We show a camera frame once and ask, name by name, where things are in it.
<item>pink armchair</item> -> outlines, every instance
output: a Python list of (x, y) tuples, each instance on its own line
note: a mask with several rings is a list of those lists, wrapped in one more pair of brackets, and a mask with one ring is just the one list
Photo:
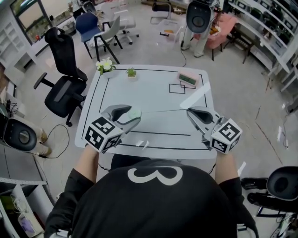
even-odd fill
[[(223, 13), (221, 14), (218, 25), (220, 27), (220, 32), (215, 33), (214, 35), (210, 35), (208, 37), (206, 46), (209, 49), (212, 49), (212, 60), (214, 61), (214, 49), (220, 46), (220, 51), (222, 52), (222, 43), (224, 43), (227, 39), (227, 35), (231, 32), (234, 25), (237, 23), (237, 18), (233, 17), (229, 14)], [(194, 38), (199, 40), (200, 34), (195, 34)]]

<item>forearm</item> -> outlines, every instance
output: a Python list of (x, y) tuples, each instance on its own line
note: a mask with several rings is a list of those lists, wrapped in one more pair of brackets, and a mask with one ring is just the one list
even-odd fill
[(218, 153), (215, 168), (215, 181), (217, 184), (238, 177), (236, 163), (232, 154)]
[(90, 145), (87, 145), (74, 168), (84, 177), (96, 183), (99, 153)]

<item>person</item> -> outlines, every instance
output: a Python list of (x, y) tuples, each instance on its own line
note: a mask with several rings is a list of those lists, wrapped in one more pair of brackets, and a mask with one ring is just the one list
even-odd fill
[(74, 19), (85, 13), (80, 0), (68, 0), (68, 9), (70, 12), (73, 12)]
[(237, 224), (258, 237), (231, 154), (218, 154), (215, 179), (172, 160), (116, 154), (96, 183), (98, 162), (87, 145), (47, 218), (46, 238), (233, 238)]

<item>white table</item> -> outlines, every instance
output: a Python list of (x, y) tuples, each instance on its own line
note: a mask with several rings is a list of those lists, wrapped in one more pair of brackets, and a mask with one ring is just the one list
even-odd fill
[[(129, 81), (126, 69), (137, 71), (138, 81)], [(191, 124), (181, 102), (196, 91), (192, 86), (183, 86), (176, 79), (180, 67), (150, 65), (118, 65), (117, 70), (105, 73), (96, 72), (89, 88), (81, 113), (75, 144), (84, 147), (88, 124), (100, 116), (108, 106), (126, 104), (142, 110), (142, 119), (137, 127), (122, 139), (110, 153), (162, 159), (214, 159), (215, 150), (209, 150), (201, 143), (202, 134)], [(198, 86), (209, 79), (204, 70), (183, 68), (199, 74)], [(213, 108), (211, 91), (208, 91), (193, 106)], [(128, 120), (123, 115), (119, 121)], [(149, 141), (143, 150), (136, 143)]]

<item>potted plant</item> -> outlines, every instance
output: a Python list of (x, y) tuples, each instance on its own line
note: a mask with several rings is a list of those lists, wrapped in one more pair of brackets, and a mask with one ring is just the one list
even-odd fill
[(128, 68), (126, 73), (129, 80), (136, 81), (136, 70), (134, 68)]
[(101, 62), (96, 62), (96, 69), (103, 75), (103, 73), (111, 72), (116, 69), (116, 66), (110, 60), (110, 57), (103, 59)]

